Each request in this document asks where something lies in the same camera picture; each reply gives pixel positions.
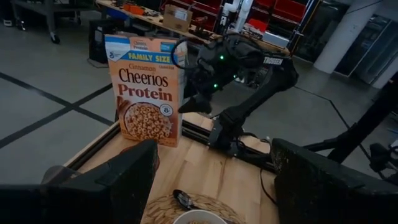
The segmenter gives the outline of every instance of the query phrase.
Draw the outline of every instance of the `wooden tabletop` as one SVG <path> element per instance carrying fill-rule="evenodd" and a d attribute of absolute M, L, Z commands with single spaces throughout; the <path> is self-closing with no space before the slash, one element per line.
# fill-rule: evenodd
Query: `wooden tabletop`
<path fill-rule="evenodd" d="M 209 130 L 213 126 L 212 120 L 196 113 L 185 114 L 183 118 Z M 92 144 L 106 136 L 108 131 L 98 136 Z M 254 137 L 246 136 L 242 141 L 258 151 L 269 152 L 269 145 Z M 124 139 L 118 134 L 78 171 L 87 172 L 118 155 L 124 148 L 135 144 L 137 142 Z M 89 146 L 71 158 L 65 166 Z M 171 194 L 174 189 L 181 189 L 187 193 L 217 198 L 235 210 L 247 224 L 279 222 L 276 206 L 261 189 L 260 168 L 239 159 L 227 158 L 186 137 L 180 139 L 176 148 L 159 146 L 158 149 L 160 167 L 155 176 L 149 201 Z M 274 177 L 274 174 L 267 171 L 262 172 L 264 186 L 275 198 Z"/>
<path fill-rule="evenodd" d="M 140 15 L 132 14 L 130 12 L 125 11 L 124 9 L 120 9 L 120 8 L 112 5 L 112 1 L 109 1 L 109 0 L 96 0 L 96 3 L 99 4 L 99 5 L 102 5 L 102 6 L 105 6 L 105 7 L 108 7 L 108 8 L 115 9 L 117 11 L 123 12 L 126 15 L 128 15 L 129 17 L 137 18 L 137 19 L 140 19 L 142 21 L 149 22 L 149 23 L 151 23 L 151 24 L 153 24 L 155 26 L 158 26 L 158 27 L 161 27 L 161 28 L 164 28 L 164 29 L 168 29 L 168 30 L 170 30 L 172 32 L 176 32 L 178 34 L 184 35 L 185 37 L 193 37 L 193 38 L 196 38 L 196 39 L 201 40 L 203 42 L 206 42 L 206 43 L 208 42 L 208 40 L 202 39 L 202 38 L 200 38 L 198 36 L 195 36 L 195 35 L 193 35 L 193 34 L 191 34 L 189 32 L 182 32 L 180 30 L 176 30 L 176 29 L 164 26 L 163 23 L 160 22 L 160 20 L 163 19 L 163 15 L 159 15 L 157 17 L 152 17 L 152 16 L 140 16 Z M 195 25 L 191 25 L 191 29 L 195 30 L 196 26 Z M 219 36 L 220 35 L 213 33 L 213 35 L 210 38 L 211 39 L 215 39 L 215 38 L 217 38 Z M 282 53 L 284 53 L 284 55 L 290 55 L 290 52 L 289 52 L 289 50 L 287 48 L 280 48 L 280 47 L 278 47 L 276 45 L 272 45 L 272 44 L 264 42 L 262 40 L 256 40 L 256 42 L 263 49 L 267 49 L 267 50 L 270 50 L 272 52 L 282 52 Z"/>

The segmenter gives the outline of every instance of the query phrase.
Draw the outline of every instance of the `white bowl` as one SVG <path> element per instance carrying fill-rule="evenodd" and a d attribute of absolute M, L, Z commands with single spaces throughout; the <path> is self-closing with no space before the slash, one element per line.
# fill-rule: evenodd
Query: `white bowl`
<path fill-rule="evenodd" d="M 208 222 L 209 224 L 227 224 L 218 215 L 206 210 L 190 210 L 180 215 L 174 224 L 189 224 L 189 222 Z"/>

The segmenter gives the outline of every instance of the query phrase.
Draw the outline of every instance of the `metal spoon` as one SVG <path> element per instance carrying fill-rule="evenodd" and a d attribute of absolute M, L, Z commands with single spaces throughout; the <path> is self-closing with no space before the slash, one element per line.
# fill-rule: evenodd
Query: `metal spoon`
<path fill-rule="evenodd" d="M 187 193 L 183 192 L 182 190 L 178 190 L 178 189 L 173 190 L 173 196 L 177 200 L 177 202 L 181 205 L 181 207 L 187 211 L 193 210 L 193 209 L 205 210 L 205 209 L 195 206 L 193 204 L 191 197 L 189 197 L 189 195 Z M 223 218 L 223 220 L 227 224 L 234 224 L 232 221 L 226 220 L 225 218 Z"/>

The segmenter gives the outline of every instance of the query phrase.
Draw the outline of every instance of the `cardboard box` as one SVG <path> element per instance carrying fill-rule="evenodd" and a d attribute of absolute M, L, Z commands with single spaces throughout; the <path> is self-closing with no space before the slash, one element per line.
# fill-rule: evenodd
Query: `cardboard box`
<path fill-rule="evenodd" d="M 166 5 L 163 25 L 182 32 L 188 32 L 192 20 L 192 12 L 173 5 Z"/>
<path fill-rule="evenodd" d="M 184 71 L 171 59 L 175 39 L 106 35 L 105 48 L 123 137 L 177 147 L 182 132 Z M 185 63 L 186 44 L 175 61 Z"/>

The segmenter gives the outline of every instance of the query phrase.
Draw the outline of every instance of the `cereal bowl image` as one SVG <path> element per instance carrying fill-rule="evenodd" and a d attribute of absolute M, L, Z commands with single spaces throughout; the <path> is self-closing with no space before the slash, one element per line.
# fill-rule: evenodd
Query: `cereal bowl image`
<path fill-rule="evenodd" d="M 171 134 L 172 123 L 158 106 L 151 103 L 135 103 L 126 109 L 124 124 L 135 140 L 155 139 L 159 141 Z"/>

